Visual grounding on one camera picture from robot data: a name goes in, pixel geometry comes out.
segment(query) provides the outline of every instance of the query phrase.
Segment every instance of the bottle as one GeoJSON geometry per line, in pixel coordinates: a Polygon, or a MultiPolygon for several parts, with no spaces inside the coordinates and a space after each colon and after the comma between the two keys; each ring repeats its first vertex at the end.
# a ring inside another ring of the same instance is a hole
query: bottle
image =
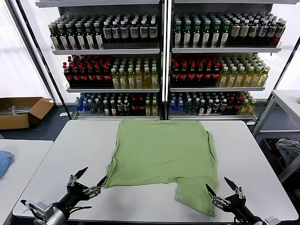
{"type": "Polygon", "coordinates": [[[249,31],[249,20],[245,20],[244,23],[241,24],[240,26],[240,31],[239,31],[239,41],[245,41],[248,31],[249,31]]]}
{"type": "Polygon", "coordinates": [[[245,67],[240,67],[239,68],[239,72],[235,74],[235,80],[233,83],[233,86],[236,88],[239,88],[241,85],[241,82],[243,80],[244,77],[244,73],[245,73],[245,67]]]}
{"type": "Polygon", "coordinates": [[[187,74],[188,74],[187,65],[184,63],[182,65],[182,69],[181,69],[181,72],[180,72],[180,75],[179,75],[180,85],[182,85],[182,86],[185,85],[187,74]]]}
{"type": "Polygon", "coordinates": [[[267,79],[268,79],[268,72],[270,70],[270,67],[266,67],[263,71],[263,74],[258,82],[258,87],[263,87],[264,84],[266,83],[267,79]]]}
{"type": "Polygon", "coordinates": [[[237,115],[245,115],[246,110],[248,108],[248,103],[249,103],[249,100],[245,99],[244,102],[243,102],[243,104],[242,104],[242,106],[238,110],[237,115]]]}
{"type": "Polygon", "coordinates": [[[225,99],[223,99],[223,101],[221,101],[221,104],[220,104],[220,107],[219,107],[220,113],[225,112],[226,106],[227,106],[227,99],[225,98],[225,99]]]}
{"type": "Polygon", "coordinates": [[[200,40],[200,20],[195,21],[195,28],[193,33],[193,48],[197,48],[200,40]]]}
{"type": "Polygon", "coordinates": [[[212,100],[212,99],[209,99],[209,100],[208,100],[207,107],[206,107],[206,114],[210,114],[210,113],[211,113],[211,110],[212,110],[212,104],[213,104],[213,100],[212,100]]]}
{"type": "Polygon", "coordinates": [[[204,31],[202,32],[202,48],[206,48],[210,37],[210,21],[205,21],[204,31]]]}
{"type": "Polygon", "coordinates": [[[144,87],[152,88],[152,79],[149,71],[149,67],[146,67],[144,72],[144,87]]]}
{"type": "Polygon", "coordinates": [[[133,75],[132,68],[128,68],[128,82],[129,82],[129,88],[134,89],[135,88],[135,78],[133,75]]]}
{"type": "Polygon", "coordinates": [[[272,39],[275,35],[276,29],[277,29],[276,20],[273,20],[272,23],[269,24],[269,28],[268,28],[266,36],[264,38],[265,45],[272,45],[272,39]]]}
{"type": "Polygon", "coordinates": [[[222,31],[220,48],[223,48],[223,47],[226,46],[228,35],[229,35],[229,25],[230,25],[230,21],[229,20],[225,20],[225,22],[224,22],[224,28],[223,28],[223,31],[222,31]]]}
{"type": "Polygon", "coordinates": [[[235,22],[231,26],[230,40],[231,41],[237,41],[239,32],[240,32],[240,20],[237,19],[237,20],[235,20],[235,22]]]}
{"type": "Polygon", "coordinates": [[[227,83],[227,74],[228,74],[228,67],[223,67],[222,75],[219,77],[217,86],[220,88],[225,87],[225,84],[227,83]]]}
{"type": "Polygon", "coordinates": [[[189,97],[184,105],[184,115],[189,115],[192,109],[192,99],[189,97]]]}
{"type": "Polygon", "coordinates": [[[256,87],[261,78],[262,67],[257,67],[254,76],[250,82],[250,87],[256,87]]]}
{"type": "Polygon", "coordinates": [[[157,75],[156,67],[152,67],[151,77],[152,77],[152,87],[158,88],[158,75],[157,75]]]}
{"type": "Polygon", "coordinates": [[[111,43],[113,39],[113,33],[112,33],[112,28],[107,21],[104,22],[103,34],[104,34],[105,43],[108,44],[111,43]]]}
{"type": "Polygon", "coordinates": [[[232,88],[233,87],[233,83],[235,80],[235,74],[236,74],[236,67],[232,67],[230,72],[227,74],[227,79],[226,79],[226,83],[225,86],[228,88],[232,88]]]}
{"type": "Polygon", "coordinates": [[[190,29],[191,29],[191,21],[186,20],[185,29],[183,32],[183,47],[184,48],[188,48],[188,46],[189,46],[189,40],[191,37],[190,29]]]}
{"type": "Polygon", "coordinates": [[[151,25],[149,26],[149,37],[150,42],[157,42],[158,26],[155,23],[155,20],[151,20],[151,25]]]}
{"type": "Polygon", "coordinates": [[[91,27],[90,27],[90,24],[88,22],[86,22],[84,24],[85,26],[85,30],[86,30],[86,39],[87,39],[87,46],[89,47],[89,49],[93,50],[95,49],[95,41],[93,39],[93,35],[92,35],[92,32],[91,32],[91,27]]]}
{"type": "Polygon", "coordinates": [[[211,33],[211,47],[215,48],[218,44],[219,35],[220,35],[220,20],[216,20],[214,24],[214,30],[211,33]]]}
{"type": "Polygon", "coordinates": [[[255,109],[256,99],[252,99],[251,103],[248,104],[248,108],[245,112],[245,115],[252,115],[253,110],[255,109]]]}
{"type": "Polygon", "coordinates": [[[174,31],[174,47],[180,48],[180,40],[181,40],[181,21],[176,21],[175,31],[174,31]]]}

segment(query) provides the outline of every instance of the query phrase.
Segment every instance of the shelf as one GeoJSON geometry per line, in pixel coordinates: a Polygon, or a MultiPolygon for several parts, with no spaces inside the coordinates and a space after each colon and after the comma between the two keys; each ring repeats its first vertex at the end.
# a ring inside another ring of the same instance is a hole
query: shelf
{"type": "Polygon", "coordinates": [[[254,90],[265,90],[264,87],[243,87],[243,88],[218,88],[218,87],[211,87],[211,88],[170,88],[170,92],[209,92],[209,91],[254,91],[254,90]]]}
{"type": "Polygon", "coordinates": [[[248,4],[297,4],[299,0],[174,0],[177,4],[184,3],[248,3],[248,4]]]}
{"type": "Polygon", "coordinates": [[[169,116],[169,120],[256,120],[254,115],[202,115],[202,116],[169,116]]]}
{"type": "Polygon", "coordinates": [[[159,116],[75,116],[75,120],[160,120],[159,116]]]}
{"type": "Polygon", "coordinates": [[[143,49],[101,49],[101,50],[53,50],[54,55],[116,55],[116,54],[158,54],[159,48],[143,49]]]}
{"type": "Polygon", "coordinates": [[[158,93],[159,88],[157,89],[97,89],[97,88],[78,88],[78,89],[72,89],[68,88],[66,89],[68,93],[158,93]]]}
{"type": "Polygon", "coordinates": [[[173,53],[278,53],[281,51],[280,45],[276,48],[172,48],[173,53]]]}
{"type": "Polygon", "coordinates": [[[40,0],[35,3],[39,8],[71,6],[109,6],[109,5],[153,5],[159,0],[40,0]]]}

